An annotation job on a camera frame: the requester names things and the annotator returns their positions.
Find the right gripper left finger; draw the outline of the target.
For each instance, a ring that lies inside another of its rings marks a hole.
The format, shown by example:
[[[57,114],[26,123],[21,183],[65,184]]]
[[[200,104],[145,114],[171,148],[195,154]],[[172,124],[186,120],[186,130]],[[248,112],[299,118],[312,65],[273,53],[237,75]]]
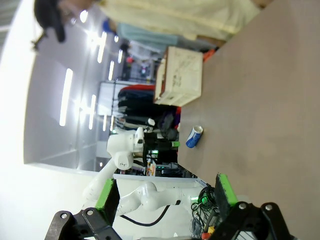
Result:
[[[46,240],[120,240],[113,229],[120,194],[115,179],[108,179],[95,204],[77,214],[58,211],[48,228]]]

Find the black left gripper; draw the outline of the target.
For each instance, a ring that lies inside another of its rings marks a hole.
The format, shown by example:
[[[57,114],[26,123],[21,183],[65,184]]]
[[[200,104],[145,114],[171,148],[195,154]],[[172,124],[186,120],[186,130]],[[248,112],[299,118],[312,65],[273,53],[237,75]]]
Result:
[[[179,141],[166,141],[164,138],[158,138],[157,133],[144,133],[144,148],[147,150],[164,151],[166,148],[178,148]]]

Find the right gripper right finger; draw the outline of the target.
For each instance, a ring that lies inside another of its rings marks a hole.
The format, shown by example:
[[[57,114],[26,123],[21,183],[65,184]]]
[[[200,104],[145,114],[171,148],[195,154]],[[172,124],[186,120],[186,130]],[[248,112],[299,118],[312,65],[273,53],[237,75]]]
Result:
[[[226,174],[218,173],[214,197],[221,222],[210,240],[235,240],[241,232],[248,232],[256,240],[294,240],[279,206],[267,202],[260,207],[239,201]]]

